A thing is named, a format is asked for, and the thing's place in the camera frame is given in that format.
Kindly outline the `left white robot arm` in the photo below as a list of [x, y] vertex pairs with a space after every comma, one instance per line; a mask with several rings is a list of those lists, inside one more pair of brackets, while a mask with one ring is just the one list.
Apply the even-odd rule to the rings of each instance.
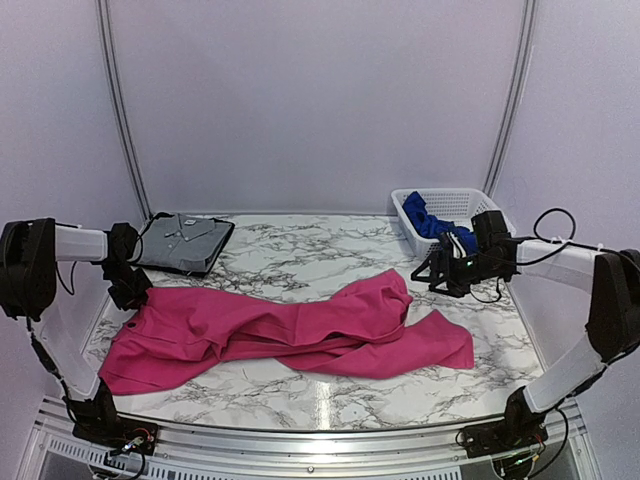
[[99, 266], [102, 278], [110, 283], [108, 294], [115, 306], [134, 311], [147, 302], [152, 287], [145, 272], [132, 266], [141, 250], [141, 237], [127, 223], [103, 231], [41, 218], [10, 222], [1, 234], [1, 309], [14, 320], [25, 320], [31, 347], [43, 368], [60, 383], [71, 419], [106, 445], [125, 438], [126, 423], [117, 413], [106, 381], [74, 346], [54, 304], [61, 285], [58, 264]]

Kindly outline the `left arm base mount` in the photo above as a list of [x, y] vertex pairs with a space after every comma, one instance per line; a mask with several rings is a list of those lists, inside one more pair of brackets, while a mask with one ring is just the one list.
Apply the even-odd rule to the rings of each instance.
[[118, 413], [75, 415], [73, 435], [117, 453], [136, 451], [152, 455], [156, 448], [159, 426], [156, 423], [122, 417]]

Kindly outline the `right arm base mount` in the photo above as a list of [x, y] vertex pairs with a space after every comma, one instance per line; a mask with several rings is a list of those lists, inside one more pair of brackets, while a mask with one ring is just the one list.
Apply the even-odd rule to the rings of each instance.
[[465, 426], [456, 435], [468, 458], [524, 449], [547, 439], [546, 415], [540, 413], [506, 414], [501, 420]]

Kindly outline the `pink trousers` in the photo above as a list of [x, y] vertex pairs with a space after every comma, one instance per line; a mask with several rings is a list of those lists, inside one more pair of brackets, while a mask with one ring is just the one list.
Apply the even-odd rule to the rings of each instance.
[[221, 363], [262, 358], [298, 371], [367, 379], [429, 366], [473, 368], [470, 332], [438, 311], [406, 324], [412, 301], [393, 269], [311, 303], [153, 288], [112, 340], [99, 376], [124, 396], [174, 389]]

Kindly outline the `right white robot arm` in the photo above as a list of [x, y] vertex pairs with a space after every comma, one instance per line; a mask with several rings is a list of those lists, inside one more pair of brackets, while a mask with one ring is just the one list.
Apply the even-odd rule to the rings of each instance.
[[[596, 206], [570, 205], [579, 223], [579, 242], [603, 242], [608, 248], [639, 250], [639, 207], [609, 203]], [[584, 330], [589, 294], [572, 286], [531, 276], [537, 267], [526, 267], [526, 275], [514, 277], [505, 287], [504, 298], [482, 305], [471, 296], [452, 299], [428, 291], [425, 284], [405, 275], [409, 291], [416, 296], [411, 308], [413, 322], [430, 309], [467, 328], [475, 342], [475, 368], [452, 370], [435, 366], [411, 372], [397, 426], [435, 425], [490, 416], [504, 407], [516, 387], [546, 373], [572, 347]]]

